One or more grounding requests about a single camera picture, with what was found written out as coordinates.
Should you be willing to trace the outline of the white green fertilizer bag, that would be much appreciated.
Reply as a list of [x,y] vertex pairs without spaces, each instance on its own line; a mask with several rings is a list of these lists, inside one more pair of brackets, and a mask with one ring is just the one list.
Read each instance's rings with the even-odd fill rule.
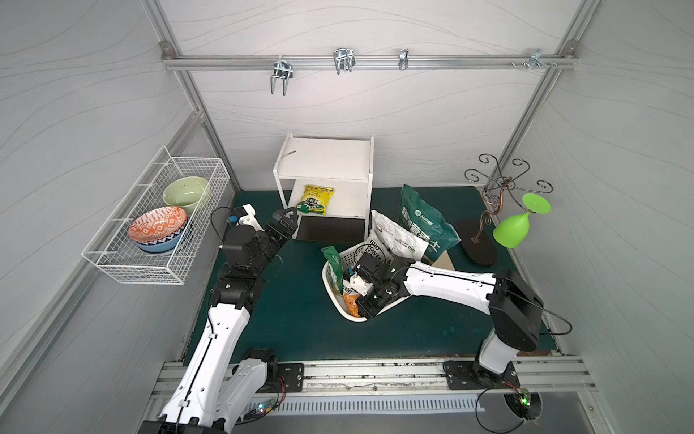
[[376,210],[372,210],[372,229],[393,256],[422,260],[428,244]]

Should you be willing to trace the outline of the black white soil bag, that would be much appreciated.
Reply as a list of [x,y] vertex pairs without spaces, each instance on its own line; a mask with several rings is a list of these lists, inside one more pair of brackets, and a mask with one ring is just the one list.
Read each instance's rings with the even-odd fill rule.
[[378,237],[374,233],[370,233],[363,245],[358,248],[360,253],[369,253],[381,261],[386,261],[389,258],[388,253],[381,247]]

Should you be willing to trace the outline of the yellow green seed bag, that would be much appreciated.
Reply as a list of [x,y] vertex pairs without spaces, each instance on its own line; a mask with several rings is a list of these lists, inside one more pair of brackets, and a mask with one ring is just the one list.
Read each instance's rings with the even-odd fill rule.
[[300,213],[326,215],[327,207],[334,195],[334,188],[325,186],[305,186],[303,195],[296,205]]

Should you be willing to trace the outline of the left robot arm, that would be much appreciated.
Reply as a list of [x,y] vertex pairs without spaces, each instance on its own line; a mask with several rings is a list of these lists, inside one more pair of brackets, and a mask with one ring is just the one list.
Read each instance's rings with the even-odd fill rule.
[[266,225],[249,204],[231,210],[220,245],[226,262],[210,296],[205,331],[172,397],[139,432],[229,433],[264,416],[246,408],[257,391],[279,385],[276,353],[250,349],[231,379],[224,376],[260,299],[262,274],[294,236],[298,220],[293,207],[274,212]]

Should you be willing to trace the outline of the white perforated plastic basket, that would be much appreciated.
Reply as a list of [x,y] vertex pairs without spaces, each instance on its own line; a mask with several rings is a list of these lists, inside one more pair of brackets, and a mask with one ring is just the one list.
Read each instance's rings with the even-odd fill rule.
[[[348,269],[356,264],[357,260],[360,258],[362,253],[358,251],[358,248],[363,245],[363,242],[355,245],[354,247],[347,249],[345,251],[339,252],[342,261],[343,261],[343,285],[344,285],[344,291],[347,292],[346,290],[346,279],[347,279],[347,271]],[[406,278],[406,272],[408,270],[408,267],[413,265],[415,262],[412,259],[406,259],[406,258],[401,258],[398,256],[393,256],[386,247],[382,246],[383,249],[385,249],[386,253],[388,253],[389,258],[388,260],[384,261],[383,264],[379,267],[378,271],[375,274],[375,279],[374,279],[374,284],[379,283],[382,281],[384,278],[390,277],[392,274],[400,272],[401,275]],[[370,319],[362,318],[361,316],[359,318],[353,318],[350,316],[350,314],[347,311],[347,308],[345,307],[345,303],[343,302],[343,295],[340,295],[336,289],[333,289],[329,285],[328,281],[328,265],[327,261],[325,260],[325,265],[323,266],[322,269],[322,279],[323,283],[325,285],[325,289],[327,294],[329,295],[330,299],[332,300],[334,306],[342,315],[345,319],[352,321],[352,322],[366,322],[369,321]]]

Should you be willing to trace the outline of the orange white small bag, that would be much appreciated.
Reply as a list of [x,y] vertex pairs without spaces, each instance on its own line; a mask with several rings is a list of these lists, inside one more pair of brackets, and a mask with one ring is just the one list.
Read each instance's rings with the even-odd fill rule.
[[359,318],[361,315],[359,313],[359,307],[356,303],[357,299],[361,295],[359,293],[347,293],[345,292],[343,294],[343,302],[345,303],[345,307],[347,308],[348,313],[350,316],[353,318]]

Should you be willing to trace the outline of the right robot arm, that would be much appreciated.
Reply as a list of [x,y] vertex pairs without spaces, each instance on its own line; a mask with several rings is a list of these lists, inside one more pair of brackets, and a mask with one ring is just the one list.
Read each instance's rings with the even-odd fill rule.
[[543,301],[516,272],[449,271],[402,257],[384,262],[364,253],[352,266],[348,288],[358,294],[358,315],[367,320],[412,297],[442,299],[489,316],[492,332],[475,360],[462,365],[464,375],[477,383],[502,381],[516,356],[539,344]]

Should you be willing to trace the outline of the green white-striped fertilizer bag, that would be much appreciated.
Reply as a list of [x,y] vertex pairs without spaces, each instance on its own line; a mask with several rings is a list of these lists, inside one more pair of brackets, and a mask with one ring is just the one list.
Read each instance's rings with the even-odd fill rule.
[[336,247],[328,246],[322,249],[322,253],[328,265],[328,281],[329,285],[336,289],[340,295],[343,295],[343,261]]

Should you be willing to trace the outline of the dark green fertilizer bag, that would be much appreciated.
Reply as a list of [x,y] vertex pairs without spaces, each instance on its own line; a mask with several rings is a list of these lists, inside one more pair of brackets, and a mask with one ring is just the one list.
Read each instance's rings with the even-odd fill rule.
[[422,255],[423,262],[433,264],[459,244],[461,239],[453,225],[413,187],[403,184],[399,200],[399,224],[428,244]]

